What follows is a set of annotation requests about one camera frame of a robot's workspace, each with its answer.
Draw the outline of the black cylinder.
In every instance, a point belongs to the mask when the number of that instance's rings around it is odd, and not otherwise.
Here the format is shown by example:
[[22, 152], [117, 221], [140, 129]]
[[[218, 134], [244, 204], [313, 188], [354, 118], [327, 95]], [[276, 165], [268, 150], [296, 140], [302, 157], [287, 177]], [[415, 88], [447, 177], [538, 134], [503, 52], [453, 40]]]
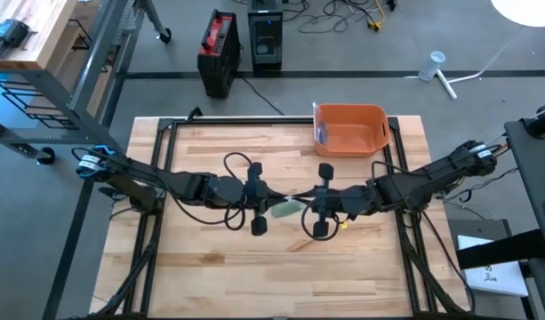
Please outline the black cylinder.
[[545, 139], [545, 105], [531, 117], [523, 118], [522, 122], [528, 134], [537, 139]]

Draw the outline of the white cylinder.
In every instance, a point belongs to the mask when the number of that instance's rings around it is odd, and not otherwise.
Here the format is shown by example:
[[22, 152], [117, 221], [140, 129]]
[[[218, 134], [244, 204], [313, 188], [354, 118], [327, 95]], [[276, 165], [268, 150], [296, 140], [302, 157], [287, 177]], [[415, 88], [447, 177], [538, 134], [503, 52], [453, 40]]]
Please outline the white cylinder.
[[419, 71], [418, 78], [425, 82], [430, 81], [445, 63], [445, 60], [446, 57], [443, 52], [433, 51], [424, 63], [423, 68]]

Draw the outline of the white paper box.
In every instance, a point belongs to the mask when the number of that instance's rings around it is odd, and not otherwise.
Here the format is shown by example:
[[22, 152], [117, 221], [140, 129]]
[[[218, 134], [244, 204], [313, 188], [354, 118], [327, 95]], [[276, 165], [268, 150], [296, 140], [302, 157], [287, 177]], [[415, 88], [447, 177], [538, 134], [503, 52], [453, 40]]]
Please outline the white paper box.
[[473, 290], [516, 297], [529, 295], [525, 279], [516, 261], [479, 268], [464, 268], [462, 273]]

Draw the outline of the wooden table on casters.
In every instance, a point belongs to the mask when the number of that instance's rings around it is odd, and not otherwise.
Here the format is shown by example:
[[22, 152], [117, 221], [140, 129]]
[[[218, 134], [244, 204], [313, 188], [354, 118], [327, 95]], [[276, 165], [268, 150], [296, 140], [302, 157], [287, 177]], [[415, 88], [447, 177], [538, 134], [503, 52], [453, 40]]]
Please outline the wooden table on casters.
[[53, 158], [50, 145], [119, 149], [109, 127], [143, 20], [163, 44], [172, 40], [153, 0], [0, 0], [0, 23], [8, 19], [30, 32], [0, 59], [0, 80], [31, 84], [78, 129], [0, 123], [0, 145], [45, 162]]

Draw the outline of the orange plastic tub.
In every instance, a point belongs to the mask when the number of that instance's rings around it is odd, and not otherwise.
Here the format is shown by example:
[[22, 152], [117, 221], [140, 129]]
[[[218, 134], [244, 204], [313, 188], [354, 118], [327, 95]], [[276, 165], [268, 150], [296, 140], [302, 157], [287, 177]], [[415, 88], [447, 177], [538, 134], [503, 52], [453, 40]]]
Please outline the orange plastic tub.
[[327, 143], [315, 142], [323, 157], [370, 157], [389, 144], [386, 112], [373, 104], [322, 103], [326, 113]]

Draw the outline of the black table side rail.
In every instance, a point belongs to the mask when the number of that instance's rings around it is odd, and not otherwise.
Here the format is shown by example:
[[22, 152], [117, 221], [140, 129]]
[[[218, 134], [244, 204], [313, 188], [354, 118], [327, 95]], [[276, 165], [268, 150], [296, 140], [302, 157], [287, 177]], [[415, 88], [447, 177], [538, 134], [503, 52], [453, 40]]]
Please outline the black table side rail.
[[[156, 138], [153, 147], [151, 164], [157, 168], [162, 151], [163, 139], [166, 134], [169, 135], [165, 150], [164, 168], [168, 170], [171, 167], [172, 155], [175, 145], [176, 125], [173, 120], [161, 119], [157, 123]], [[140, 318], [146, 318], [148, 315], [151, 293], [153, 289], [153, 280], [156, 270], [156, 257], [161, 236], [161, 228], [164, 218], [166, 193], [162, 190], [157, 200], [159, 209], [153, 213], [146, 213], [140, 217], [136, 240], [134, 244], [130, 276], [135, 276], [128, 292], [124, 296], [124, 305], [122, 313], [125, 315], [134, 315]], [[137, 292], [137, 283], [140, 275], [144, 275], [144, 284], [140, 296], [139, 310], [134, 312], [134, 298]]]
[[[423, 316], [445, 316], [446, 314], [462, 314], [465, 310], [458, 306], [454, 300], [445, 292], [436, 278], [431, 274], [429, 268], [426, 248], [422, 238], [420, 223], [417, 222], [413, 213], [407, 213], [403, 209], [394, 210], [397, 237], [404, 263], [405, 280], [407, 292], [413, 312], [413, 320], [422, 320]], [[405, 217], [412, 219], [414, 245], [411, 243]], [[423, 311], [419, 300], [417, 284], [414, 276], [414, 269], [417, 268], [422, 278], [422, 286], [426, 296], [429, 310]]]

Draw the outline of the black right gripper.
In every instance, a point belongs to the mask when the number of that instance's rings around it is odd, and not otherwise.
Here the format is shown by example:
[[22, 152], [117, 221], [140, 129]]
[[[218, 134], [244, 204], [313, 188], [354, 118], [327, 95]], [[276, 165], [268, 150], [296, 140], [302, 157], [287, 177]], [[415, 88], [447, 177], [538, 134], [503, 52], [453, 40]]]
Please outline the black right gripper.
[[[341, 224], [339, 216], [335, 212], [335, 197], [329, 189], [330, 181], [333, 180], [333, 167], [328, 163], [320, 163], [318, 175], [322, 179], [322, 184], [319, 187], [295, 194], [293, 197], [298, 197], [298, 202], [312, 207], [312, 212], [317, 214], [312, 236], [314, 238], [333, 238], [338, 233]], [[330, 235], [328, 235], [328, 219], [335, 222], [334, 231]]]

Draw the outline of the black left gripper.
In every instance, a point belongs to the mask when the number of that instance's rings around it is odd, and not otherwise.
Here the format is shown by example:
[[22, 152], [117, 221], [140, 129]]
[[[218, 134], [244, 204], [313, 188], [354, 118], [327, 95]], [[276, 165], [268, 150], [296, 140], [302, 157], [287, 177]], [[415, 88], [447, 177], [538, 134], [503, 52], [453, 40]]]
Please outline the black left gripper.
[[275, 205], [286, 202], [286, 194], [264, 188], [264, 181], [260, 179], [262, 166], [259, 162], [251, 163], [247, 170], [247, 180], [244, 184], [246, 204], [253, 210], [254, 218], [251, 220], [251, 233], [253, 236], [262, 236], [268, 231], [266, 218], [263, 216], [265, 207], [272, 208]]

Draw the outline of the black table edge rail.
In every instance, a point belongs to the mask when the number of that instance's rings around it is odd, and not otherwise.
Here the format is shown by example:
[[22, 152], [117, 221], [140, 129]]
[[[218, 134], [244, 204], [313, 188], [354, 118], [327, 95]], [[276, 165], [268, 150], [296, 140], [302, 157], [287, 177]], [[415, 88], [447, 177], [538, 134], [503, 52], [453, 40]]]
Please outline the black table edge rail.
[[160, 117], [157, 130], [162, 131], [173, 124], [199, 124], [199, 125], [237, 125], [237, 124], [313, 124], [312, 116], [194, 116], [188, 120], [186, 117]]
[[75, 320], [427, 320], [419, 319], [413, 316], [399, 317], [213, 317], [213, 318], [178, 318], [178, 317], [147, 317], [141, 314], [124, 314], [124, 315], [102, 315], [102, 316], [87, 316], [79, 317]]

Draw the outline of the grey box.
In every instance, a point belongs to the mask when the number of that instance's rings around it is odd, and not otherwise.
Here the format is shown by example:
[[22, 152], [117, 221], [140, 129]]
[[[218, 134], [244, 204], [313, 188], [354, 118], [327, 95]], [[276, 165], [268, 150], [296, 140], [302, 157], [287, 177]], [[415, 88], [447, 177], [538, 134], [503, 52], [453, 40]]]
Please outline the grey box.
[[473, 236], [488, 240], [500, 240], [512, 235], [507, 220], [448, 220], [456, 250], [460, 249], [458, 236]]

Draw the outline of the green knit bandage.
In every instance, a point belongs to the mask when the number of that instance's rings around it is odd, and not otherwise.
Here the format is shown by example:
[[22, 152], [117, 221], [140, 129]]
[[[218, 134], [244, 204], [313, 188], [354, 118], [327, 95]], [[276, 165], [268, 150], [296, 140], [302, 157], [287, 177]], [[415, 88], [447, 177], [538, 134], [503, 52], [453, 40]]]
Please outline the green knit bandage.
[[301, 210], [301, 204], [296, 201], [289, 201], [275, 205], [271, 208], [271, 216], [279, 219], [295, 214]]

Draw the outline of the black rig base bar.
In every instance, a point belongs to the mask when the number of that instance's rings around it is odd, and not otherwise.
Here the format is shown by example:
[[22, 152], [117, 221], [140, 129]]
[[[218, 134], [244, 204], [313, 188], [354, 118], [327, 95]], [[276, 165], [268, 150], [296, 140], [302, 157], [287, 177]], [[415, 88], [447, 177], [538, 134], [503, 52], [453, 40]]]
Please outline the black rig base bar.
[[56, 320], [56, 316], [62, 300], [62, 295], [68, 280], [72, 261], [76, 253], [81, 230], [84, 224], [86, 211], [92, 196], [94, 183], [86, 180], [81, 188], [80, 195], [74, 211], [73, 220], [69, 227], [68, 236], [60, 256], [59, 265], [53, 278], [52, 287], [47, 298], [42, 320]]

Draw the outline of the red and black power box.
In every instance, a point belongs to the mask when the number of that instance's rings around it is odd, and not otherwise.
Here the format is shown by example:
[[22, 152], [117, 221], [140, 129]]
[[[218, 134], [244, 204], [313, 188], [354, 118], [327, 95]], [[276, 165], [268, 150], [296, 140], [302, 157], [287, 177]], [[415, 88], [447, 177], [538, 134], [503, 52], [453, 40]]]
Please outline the red and black power box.
[[226, 99], [240, 65], [241, 44], [233, 12], [212, 11], [197, 54], [207, 96]]

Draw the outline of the clear plastic zip bag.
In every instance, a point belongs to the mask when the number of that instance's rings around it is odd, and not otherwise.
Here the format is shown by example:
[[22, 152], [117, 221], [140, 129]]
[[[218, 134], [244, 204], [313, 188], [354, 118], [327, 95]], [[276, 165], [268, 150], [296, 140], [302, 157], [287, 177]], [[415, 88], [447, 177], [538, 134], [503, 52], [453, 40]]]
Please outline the clear plastic zip bag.
[[269, 201], [269, 209], [273, 218], [283, 218], [300, 212], [306, 201], [294, 196], [275, 198]]
[[312, 103], [312, 108], [315, 142], [319, 143], [321, 146], [325, 146], [327, 143], [326, 113], [324, 112], [322, 105], [315, 101]]

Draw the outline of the black side desk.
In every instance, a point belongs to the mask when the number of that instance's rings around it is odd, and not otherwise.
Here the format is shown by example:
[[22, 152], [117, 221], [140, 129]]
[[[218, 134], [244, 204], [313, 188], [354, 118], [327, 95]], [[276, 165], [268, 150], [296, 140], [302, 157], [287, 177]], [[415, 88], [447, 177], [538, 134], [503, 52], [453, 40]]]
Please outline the black side desk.
[[[545, 236], [545, 139], [530, 136], [522, 119], [505, 123], [504, 129], [538, 229]], [[545, 310], [545, 259], [530, 259], [530, 266]]]

